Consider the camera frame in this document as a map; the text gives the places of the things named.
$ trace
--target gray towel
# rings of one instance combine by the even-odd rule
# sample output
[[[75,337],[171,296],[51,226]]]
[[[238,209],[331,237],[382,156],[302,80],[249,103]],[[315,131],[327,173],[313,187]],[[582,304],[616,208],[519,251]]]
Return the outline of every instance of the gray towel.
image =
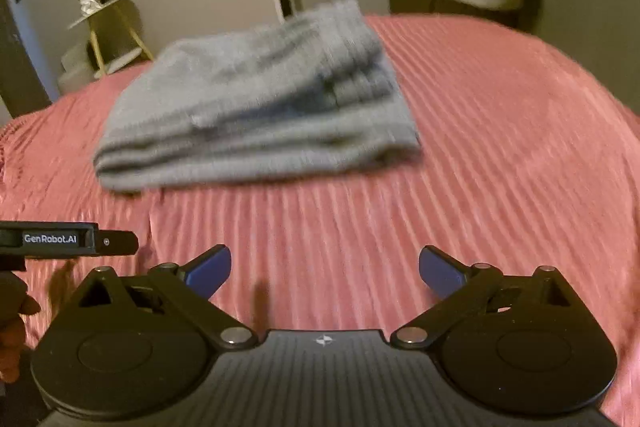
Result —
[[[420,149],[354,0],[168,47],[111,110],[94,166],[122,191],[371,168]]]

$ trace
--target logo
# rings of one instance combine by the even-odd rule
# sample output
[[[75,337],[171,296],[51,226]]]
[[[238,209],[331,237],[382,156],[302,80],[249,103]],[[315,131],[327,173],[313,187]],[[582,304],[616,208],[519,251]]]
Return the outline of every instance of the logo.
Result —
[[[61,247],[79,247],[77,233],[25,231],[22,241],[27,245],[60,245]]]
[[[333,344],[334,340],[329,335],[322,335],[316,338],[316,344],[320,344],[322,347],[326,347],[329,344]]]

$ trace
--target small stool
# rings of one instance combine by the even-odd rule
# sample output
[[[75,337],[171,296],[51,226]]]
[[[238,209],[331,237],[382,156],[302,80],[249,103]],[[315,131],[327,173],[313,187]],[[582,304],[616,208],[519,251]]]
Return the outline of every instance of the small stool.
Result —
[[[118,4],[121,1],[123,0],[109,1],[107,4],[102,6],[99,10],[96,10],[91,15],[85,15],[84,17],[78,19],[77,21],[75,21],[74,23],[68,26],[68,29],[70,30],[71,28],[75,28],[76,26],[78,26],[80,23],[84,21],[87,21],[89,23],[89,31],[90,31],[89,36],[91,40],[91,46],[94,49],[95,60],[98,62],[98,69],[100,71],[100,76],[105,75],[107,73],[107,70],[104,64],[104,59],[102,58],[102,52],[100,51],[100,45],[98,44],[98,34],[95,28],[94,17],[98,15],[98,13],[101,13],[105,10],[111,9],[111,10],[114,10],[114,12],[116,12],[118,19],[120,20],[124,28],[127,30],[129,35],[131,36],[131,39],[142,50],[143,54],[146,55],[146,58],[148,58],[149,60],[154,60],[154,56],[152,55],[151,51],[149,50],[149,48],[146,47],[146,44],[142,41],[142,39],[140,38],[140,36],[138,35],[134,27],[131,25],[131,23],[129,22],[129,19],[127,19],[126,15],[124,15],[124,12],[120,9],[120,6],[118,6]]]

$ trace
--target black label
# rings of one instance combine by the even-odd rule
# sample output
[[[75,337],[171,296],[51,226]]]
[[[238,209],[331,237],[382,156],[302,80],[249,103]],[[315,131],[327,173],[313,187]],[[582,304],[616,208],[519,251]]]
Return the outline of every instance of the black label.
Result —
[[[22,232],[24,247],[63,247],[77,248],[80,246],[76,230],[25,230]]]

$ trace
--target wooden table leg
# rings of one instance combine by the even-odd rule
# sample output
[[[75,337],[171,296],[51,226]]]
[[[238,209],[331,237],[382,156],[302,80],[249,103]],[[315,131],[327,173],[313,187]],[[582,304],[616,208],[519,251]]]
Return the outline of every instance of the wooden table leg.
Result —
[[[142,41],[133,26],[129,23],[129,19],[127,19],[124,13],[120,10],[120,7],[114,6],[113,9],[116,10],[116,13],[118,14],[118,17],[120,17],[122,24],[127,29],[129,35],[131,35],[131,38],[135,41],[135,43],[140,46],[140,49],[142,49],[142,51],[146,55],[146,58],[148,58],[149,60],[155,60],[149,48],[146,47],[146,44]]]
[[[89,29],[91,30],[91,33],[90,33],[91,46],[94,49],[95,60],[98,62],[100,76],[104,76],[105,74],[107,74],[107,71],[104,67],[104,59],[102,58],[102,53],[100,52],[100,46],[98,45],[98,35],[95,32],[95,27],[91,19],[89,19]]]

